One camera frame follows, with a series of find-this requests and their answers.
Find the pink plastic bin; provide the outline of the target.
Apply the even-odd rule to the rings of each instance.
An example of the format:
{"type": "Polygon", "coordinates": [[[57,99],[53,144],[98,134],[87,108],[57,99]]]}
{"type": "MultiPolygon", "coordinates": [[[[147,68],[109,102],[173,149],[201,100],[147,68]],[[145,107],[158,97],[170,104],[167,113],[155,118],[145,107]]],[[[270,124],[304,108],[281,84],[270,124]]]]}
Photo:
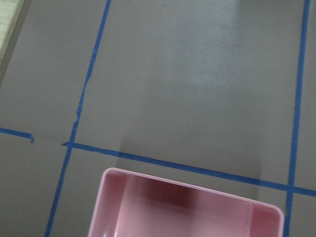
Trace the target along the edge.
{"type": "Polygon", "coordinates": [[[280,237],[276,206],[119,168],[104,171],[90,237],[280,237]]]}

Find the bamboo cutting board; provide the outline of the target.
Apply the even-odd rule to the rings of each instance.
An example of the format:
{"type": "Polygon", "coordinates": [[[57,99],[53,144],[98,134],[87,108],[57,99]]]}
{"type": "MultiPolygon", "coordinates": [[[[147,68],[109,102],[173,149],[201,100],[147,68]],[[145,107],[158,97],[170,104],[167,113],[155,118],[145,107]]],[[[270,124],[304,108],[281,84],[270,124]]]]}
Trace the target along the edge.
{"type": "Polygon", "coordinates": [[[0,63],[2,64],[24,0],[0,0],[0,63]]]}

